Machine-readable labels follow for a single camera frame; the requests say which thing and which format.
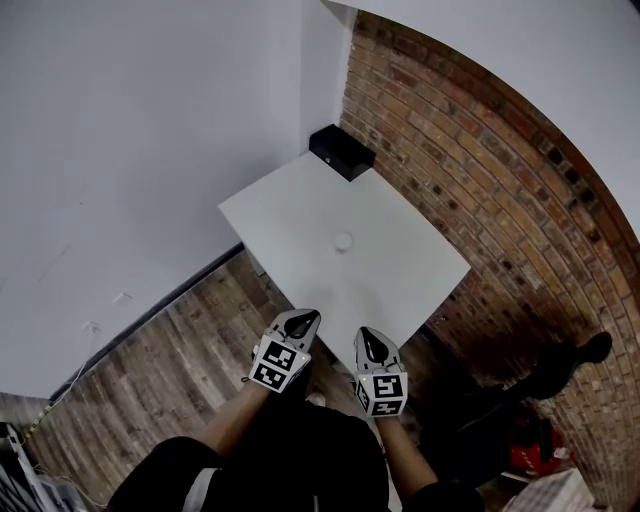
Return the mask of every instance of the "white table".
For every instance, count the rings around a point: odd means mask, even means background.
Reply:
[[[368,326],[404,344],[469,270],[449,242],[374,169],[351,183],[306,153],[220,205],[245,247],[354,373]],[[337,235],[353,237],[344,253]]]

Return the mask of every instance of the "hardwood floor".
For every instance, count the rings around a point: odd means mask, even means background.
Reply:
[[[35,462],[77,482],[106,503],[120,482],[160,441],[189,435],[242,386],[251,350],[264,329],[291,306],[268,276],[257,277],[243,251],[196,284],[81,377],[42,421],[26,447]],[[363,417],[351,384],[314,343],[309,391],[327,406]],[[414,402],[425,383],[449,367],[416,334],[402,349]],[[0,395],[0,419],[25,428],[43,400]],[[415,436],[418,427],[404,421]]]

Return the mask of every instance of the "cable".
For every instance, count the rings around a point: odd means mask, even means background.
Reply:
[[[86,492],[80,489],[80,486],[77,483],[75,483],[73,480],[71,480],[71,478],[69,478],[68,476],[65,476],[65,475],[56,476],[50,473],[49,471],[46,471],[45,469],[38,469],[38,466],[41,466],[44,468],[44,464],[38,463],[35,466],[33,466],[33,470],[39,471],[40,473],[44,473],[45,475],[49,475],[54,480],[65,480],[66,482],[69,482],[71,485],[73,485],[76,491],[78,491],[87,501],[89,501],[89,503],[99,508],[107,508],[107,503],[98,503],[97,501],[95,501],[93,498],[91,498],[91,496],[89,496]]]
[[[67,394],[69,393],[69,391],[71,391],[71,388],[73,388],[73,386],[75,385],[76,382],[78,382],[78,379],[82,376],[82,371],[84,370],[85,366],[87,366],[87,362],[88,360],[86,360],[84,362],[84,364],[80,367],[80,369],[78,370],[78,372],[76,373],[75,378],[71,381],[71,384],[69,384],[69,387],[65,390],[64,393],[62,393],[62,395],[60,395],[60,397],[53,403],[51,404],[51,402],[49,402],[49,404],[40,412],[40,414],[38,415],[38,417],[36,418],[36,420],[31,424],[31,427],[29,427],[29,430],[27,430],[27,432],[24,434],[24,441],[22,441],[20,443],[20,446],[24,446],[24,444],[31,439],[31,436],[33,436],[34,432],[36,431],[36,429],[38,428],[38,425],[40,425],[40,422],[42,421],[42,419],[49,414],[53,408],[58,405],[62,399],[67,396]]]

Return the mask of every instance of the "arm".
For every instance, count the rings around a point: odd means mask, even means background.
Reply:
[[[419,490],[438,481],[397,417],[376,418],[376,426],[387,452],[391,478],[403,503]]]
[[[484,502],[473,489],[460,484],[438,483],[438,477],[397,417],[376,418],[376,425],[405,512],[484,511]]]
[[[225,403],[215,418],[194,438],[222,458],[228,458],[270,394],[267,388],[252,381],[247,382],[240,393]]]

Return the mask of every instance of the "brick wall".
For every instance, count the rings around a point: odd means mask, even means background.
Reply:
[[[594,169],[482,66],[365,12],[341,125],[471,264],[428,326],[480,383],[522,376],[546,343],[613,335],[605,364],[538,407],[597,498],[628,510],[640,477],[640,246]]]

